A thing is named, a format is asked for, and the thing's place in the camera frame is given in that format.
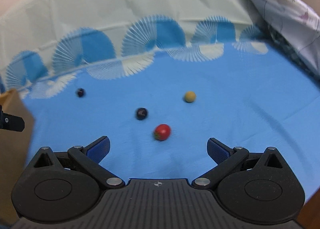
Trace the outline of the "red cherry tomato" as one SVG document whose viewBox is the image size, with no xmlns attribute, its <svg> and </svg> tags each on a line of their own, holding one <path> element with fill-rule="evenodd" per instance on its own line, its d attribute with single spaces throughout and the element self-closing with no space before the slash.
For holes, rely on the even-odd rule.
<svg viewBox="0 0 320 229">
<path fill-rule="evenodd" d="M 157 141 L 165 141 L 171 134 L 171 128 L 167 124 L 160 124 L 153 131 L 153 137 Z"/>
</svg>

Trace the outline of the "small tan round fruit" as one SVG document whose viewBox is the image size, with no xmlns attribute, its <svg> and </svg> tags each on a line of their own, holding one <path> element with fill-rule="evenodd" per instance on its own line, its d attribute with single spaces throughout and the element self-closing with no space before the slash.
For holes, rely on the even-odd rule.
<svg viewBox="0 0 320 229">
<path fill-rule="evenodd" d="M 193 103 L 196 100 L 196 93 L 193 91 L 187 91 L 184 94 L 184 101 L 187 103 Z"/>
</svg>

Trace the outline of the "brown cardboard box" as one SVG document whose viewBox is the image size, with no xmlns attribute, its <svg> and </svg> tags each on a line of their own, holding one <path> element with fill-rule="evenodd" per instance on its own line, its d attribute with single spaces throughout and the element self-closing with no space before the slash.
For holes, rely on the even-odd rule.
<svg viewBox="0 0 320 229">
<path fill-rule="evenodd" d="M 1 130 L 1 224 L 12 225 L 18 216 L 11 191 L 23 172 L 35 120 L 14 89 L 1 94 L 1 106 L 4 113 L 19 116 L 25 122 L 22 132 Z"/>
</svg>

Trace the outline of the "dark cherry with stem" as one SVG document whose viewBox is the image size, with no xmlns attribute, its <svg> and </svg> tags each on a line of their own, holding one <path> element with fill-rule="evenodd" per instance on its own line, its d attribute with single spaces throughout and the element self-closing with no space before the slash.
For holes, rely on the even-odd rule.
<svg viewBox="0 0 320 229">
<path fill-rule="evenodd" d="M 86 94 L 86 92 L 83 88 L 78 88 L 75 93 L 79 98 L 82 98 Z"/>
</svg>

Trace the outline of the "dark blueberry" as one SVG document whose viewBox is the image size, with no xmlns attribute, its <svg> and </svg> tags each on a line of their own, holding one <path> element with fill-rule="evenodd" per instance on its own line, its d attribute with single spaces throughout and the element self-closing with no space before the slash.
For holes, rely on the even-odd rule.
<svg viewBox="0 0 320 229">
<path fill-rule="evenodd" d="M 136 118 L 137 120 L 144 120 L 148 116 L 148 110 L 144 107 L 140 107 L 136 110 Z"/>
</svg>

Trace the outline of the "blue fan-pattern sheet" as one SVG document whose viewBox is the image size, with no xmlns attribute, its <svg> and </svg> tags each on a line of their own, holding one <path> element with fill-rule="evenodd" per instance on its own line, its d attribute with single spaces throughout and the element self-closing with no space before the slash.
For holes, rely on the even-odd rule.
<svg viewBox="0 0 320 229">
<path fill-rule="evenodd" d="M 101 164 L 124 180 L 193 180 L 214 167 L 215 137 L 276 147 L 307 198 L 319 188 L 319 80 L 274 43 L 251 0 L 1 0 L 1 89 L 35 118 L 28 160 L 106 135 Z M 153 137 L 160 124 L 165 141 Z"/>
</svg>

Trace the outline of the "grey floral blanket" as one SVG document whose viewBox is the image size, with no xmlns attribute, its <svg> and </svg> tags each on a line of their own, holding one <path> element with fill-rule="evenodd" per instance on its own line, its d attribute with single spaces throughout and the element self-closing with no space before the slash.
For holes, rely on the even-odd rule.
<svg viewBox="0 0 320 229">
<path fill-rule="evenodd" d="M 301 0 L 251 0 L 274 43 L 319 80 L 319 15 Z"/>
</svg>

